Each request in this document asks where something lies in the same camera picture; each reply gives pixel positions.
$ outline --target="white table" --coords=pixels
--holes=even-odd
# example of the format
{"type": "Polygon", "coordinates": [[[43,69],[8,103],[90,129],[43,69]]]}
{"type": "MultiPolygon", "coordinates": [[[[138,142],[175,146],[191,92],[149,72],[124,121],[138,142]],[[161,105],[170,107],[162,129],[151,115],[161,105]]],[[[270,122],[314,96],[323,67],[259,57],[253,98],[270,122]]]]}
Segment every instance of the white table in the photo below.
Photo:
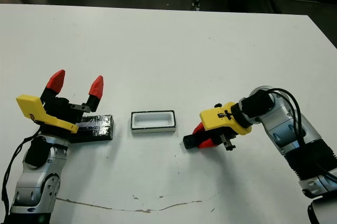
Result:
{"type": "Polygon", "coordinates": [[[0,5],[0,22],[1,177],[37,129],[17,96],[65,69],[60,96],[81,103],[104,76],[97,114],[113,114],[114,140],[71,146],[58,197],[78,203],[57,200],[51,223],[309,223],[311,200],[261,125],[232,152],[182,143],[200,111],[272,85],[337,151],[337,50],[307,16],[0,5]],[[131,135],[132,111],[171,109],[175,133],[131,135]]]}

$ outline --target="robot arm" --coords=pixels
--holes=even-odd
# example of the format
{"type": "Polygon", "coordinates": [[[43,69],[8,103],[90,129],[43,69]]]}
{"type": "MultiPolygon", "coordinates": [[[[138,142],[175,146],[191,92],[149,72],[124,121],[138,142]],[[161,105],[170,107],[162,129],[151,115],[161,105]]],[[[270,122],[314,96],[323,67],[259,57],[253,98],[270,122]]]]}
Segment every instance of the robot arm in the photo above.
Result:
{"type": "Polygon", "coordinates": [[[60,189],[61,172],[66,163],[71,134],[78,131],[76,123],[84,112],[96,111],[103,94],[103,77],[92,84],[89,98],[82,105],[71,104],[68,99],[56,97],[63,85],[65,71],[55,73],[40,98],[21,95],[16,100],[23,115],[39,124],[40,130],[26,138],[18,147],[7,169],[2,189],[6,216],[4,224],[49,224],[56,196],[60,189]],[[23,160],[23,173],[19,179],[12,206],[6,191],[12,162],[25,142],[31,140],[23,160]]]}
{"type": "Polygon", "coordinates": [[[268,137],[299,177],[304,195],[312,199],[322,196],[308,207],[312,224],[336,223],[337,158],[303,115],[295,119],[296,111],[290,106],[287,94],[272,89],[262,86],[238,103],[218,104],[202,111],[202,123],[183,139],[185,147],[224,143],[227,150],[233,150],[232,138],[245,135],[253,124],[262,123],[268,137]]]}

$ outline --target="black cable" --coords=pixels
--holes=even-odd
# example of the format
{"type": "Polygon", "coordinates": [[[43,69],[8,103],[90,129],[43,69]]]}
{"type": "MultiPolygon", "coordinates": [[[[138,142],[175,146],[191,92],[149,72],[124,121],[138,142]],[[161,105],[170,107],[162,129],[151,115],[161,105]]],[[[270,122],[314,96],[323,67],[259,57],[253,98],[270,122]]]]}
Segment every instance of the black cable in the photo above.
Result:
{"type": "Polygon", "coordinates": [[[28,138],[25,138],[23,140],[23,142],[16,148],[13,156],[12,156],[12,159],[11,161],[9,162],[9,165],[8,165],[8,168],[5,172],[5,175],[4,175],[4,180],[3,180],[3,184],[2,184],[2,191],[1,191],[1,200],[4,202],[4,205],[5,205],[5,220],[6,218],[8,217],[9,215],[9,199],[8,199],[8,194],[7,194],[7,189],[6,189],[6,186],[7,186],[7,183],[8,183],[8,179],[9,179],[9,174],[11,172],[11,168],[12,168],[12,164],[14,162],[14,159],[17,157],[17,155],[21,152],[22,150],[22,147],[25,143],[27,143],[28,141],[31,141],[32,139],[34,139],[38,133],[40,133],[41,131],[41,126],[40,128],[37,130],[36,133],[34,133],[33,136],[31,137],[28,137],[28,138]]]}

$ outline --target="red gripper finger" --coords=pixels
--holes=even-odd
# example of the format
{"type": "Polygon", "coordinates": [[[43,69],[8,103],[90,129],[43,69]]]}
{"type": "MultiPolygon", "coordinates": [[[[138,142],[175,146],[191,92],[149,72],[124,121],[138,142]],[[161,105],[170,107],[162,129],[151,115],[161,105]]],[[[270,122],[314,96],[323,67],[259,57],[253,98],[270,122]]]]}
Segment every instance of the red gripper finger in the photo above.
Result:
{"type": "Polygon", "coordinates": [[[46,88],[51,89],[55,91],[56,93],[60,93],[63,82],[64,82],[64,76],[65,76],[65,71],[60,70],[56,72],[50,79],[49,82],[47,83],[46,88]]]}
{"type": "Polygon", "coordinates": [[[93,84],[91,85],[89,95],[93,95],[100,100],[103,95],[103,85],[104,85],[103,77],[100,75],[99,77],[97,77],[95,82],[93,82],[93,84]]]}

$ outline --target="screw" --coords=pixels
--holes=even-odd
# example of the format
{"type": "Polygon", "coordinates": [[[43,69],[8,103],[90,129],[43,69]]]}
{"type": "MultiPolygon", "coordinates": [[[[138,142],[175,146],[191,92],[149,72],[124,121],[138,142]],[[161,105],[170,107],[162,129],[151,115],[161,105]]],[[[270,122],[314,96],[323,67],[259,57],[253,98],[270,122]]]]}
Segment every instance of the screw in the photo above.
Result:
{"type": "Polygon", "coordinates": [[[38,218],[38,223],[44,223],[44,221],[45,221],[45,217],[44,217],[44,215],[41,215],[39,218],[38,218]]]}

